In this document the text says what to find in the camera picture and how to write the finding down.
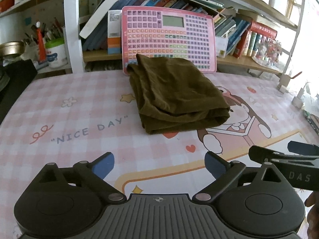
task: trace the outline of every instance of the pink electronic learning tablet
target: pink electronic learning tablet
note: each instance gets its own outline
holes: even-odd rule
[[[125,6],[122,9],[123,71],[136,54],[185,58],[202,72],[216,72],[215,30],[209,15],[190,11]]]

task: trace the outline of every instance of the folded brown cloth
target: folded brown cloth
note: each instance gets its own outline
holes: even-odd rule
[[[136,55],[129,64],[142,126],[148,134],[215,127],[229,118],[221,91],[192,62]]]

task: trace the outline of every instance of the barcode label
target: barcode label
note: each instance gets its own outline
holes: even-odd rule
[[[115,22],[120,20],[120,14],[119,13],[111,13],[110,14],[110,21]]]
[[[110,33],[109,37],[120,37],[121,34],[120,33]]]

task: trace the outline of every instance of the pink checkered tablecloth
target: pink checkered tablecloth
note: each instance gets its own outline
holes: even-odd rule
[[[48,162],[70,167],[110,151],[115,165],[105,181],[125,194],[192,196],[201,189],[192,178],[207,175],[203,159],[208,149],[230,160],[244,157],[252,144],[282,146],[289,138],[319,143],[291,104],[292,96],[277,91],[276,83],[224,73],[206,76],[232,103],[232,122],[151,136],[141,126],[129,78],[122,71],[69,74],[30,84],[0,126],[0,238],[20,234],[14,204]],[[177,173],[190,175],[189,183],[168,187],[178,177],[186,178]],[[199,186],[212,179],[208,175]],[[160,186],[153,188],[154,181]]]

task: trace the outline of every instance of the metal screw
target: metal screw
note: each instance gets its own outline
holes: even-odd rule
[[[120,193],[112,193],[108,196],[109,200],[119,201],[124,198],[124,196]]]
[[[211,199],[211,196],[207,193],[198,193],[195,198],[200,201],[207,201]]]

